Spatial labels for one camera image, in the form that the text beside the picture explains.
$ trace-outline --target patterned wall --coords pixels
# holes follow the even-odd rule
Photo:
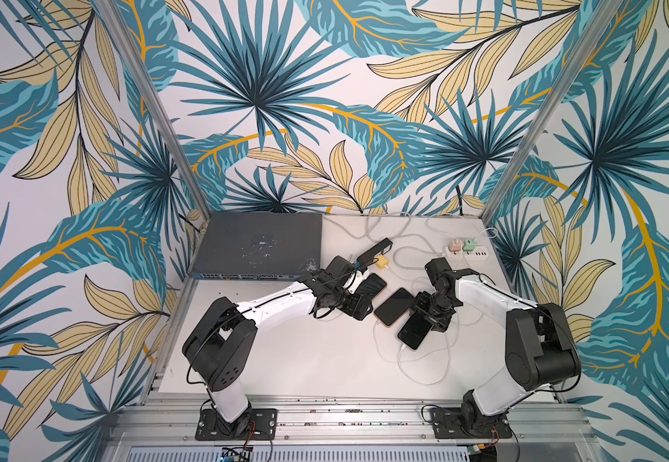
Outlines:
[[[0,462],[98,457],[165,336],[200,213],[145,112],[88,0],[0,3]]]
[[[177,54],[147,68],[175,69],[161,98],[212,209],[433,214],[456,186],[483,208],[598,3],[177,0],[153,42]]]
[[[565,309],[584,372],[570,401],[621,461],[669,460],[669,0],[645,3],[619,59],[590,57],[600,78],[576,80],[493,221],[515,289]]]

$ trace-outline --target metal grille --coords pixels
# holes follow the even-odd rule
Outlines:
[[[251,462],[266,462],[269,447],[254,448]],[[133,447],[127,462],[214,462],[218,447]],[[468,462],[468,450],[415,446],[287,446],[273,448],[271,462]]]

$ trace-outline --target white table surface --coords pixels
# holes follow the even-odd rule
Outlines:
[[[348,227],[351,233],[363,235],[366,217],[328,216],[322,226],[322,267],[332,258],[341,255],[350,261],[374,245],[368,239],[353,239],[329,219]],[[376,218],[371,217],[370,225]],[[404,226],[407,217],[382,217],[371,237],[382,239],[393,236]],[[426,226],[426,218],[413,217],[404,234],[421,234],[440,250],[450,241],[446,235],[436,233]],[[439,218],[430,221],[432,228],[442,229],[451,235],[474,238],[484,230],[483,223],[476,218]],[[508,289],[504,273],[499,266],[486,233],[478,237],[478,244],[490,250],[489,258],[482,262],[470,262],[470,267],[488,275],[501,288]],[[418,237],[395,239],[394,248],[386,254],[391,259],[396,249],[414,246],[428,250]],[[399,253],[398,261],[404,266],[423,267],[437,256],[421,254],[413,250]],[[455,264],[453,269],[466,268],[467,264]],[[375,298],[374,306],[398,288],[404,287],[416,295],[417,291],[433,292],[424,270],[404,270],[393,263],[391,269],[370,269],[387,282],[386,288]],[[188,361],[181,352],[185,339],[199,322],[212,301],[226,296],[231,301],[253,300],[286,287],[288,282],[245,281],[200,281],[193,294],[191,305],[184,319],[179,337],[173,347],[171,358],[160,383],[161,393],[204,393],[202,385],[186,383]],[[399,318],[390,328],[377,322],[373,315],[363,321],[335,310],[323,320],[305,316],[290,320],[276,328],[258,333],[250,352],[247,366],[240,376],[248,395],[285,396],[329,396],[336,398],[400,398],[400,399],[460,399],[468,390],[486,382],[504,365],[504,330],[496,323],[481,317],[481,313],[464,305],[457,309],[453,323],[448,328],[450,348],[450,370],[442,383],[422,386],[406,378],[396,364],[396,355],[401,342],[396,338],[408,315]],[[384,361],[376,350],[375,341]],[[445,334],[430,332],[417,351],[407,348],[402,353],[402,367],[419,382],[431,383],[439,380],[448,363],[447,350],[436,351],[418,361],[427,353],[444,348]],[[191,381],[200,380],[191,371]],[[551,393],[536,393],[527,401],[551,402]]]

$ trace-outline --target green power adapter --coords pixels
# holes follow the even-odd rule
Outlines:
[[[478,244],[475,239],[464,239],[463,240],[463,251],[472,252]]]

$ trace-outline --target smartphone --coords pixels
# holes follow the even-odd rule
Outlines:
[[[411,296],[409,291],[401,288],[376,308],[373,314],[375,314],[376,318],[380,319],[382,323],[391,327],[401,315],[406,313],[406,310],[411,307],[413,301],[414,297]]]
[[[431,328],[430,321],[419,313],[413,313],[399,331],[398,337],[407,347],[416,350],[422,345],[422,340],[425,339]]]

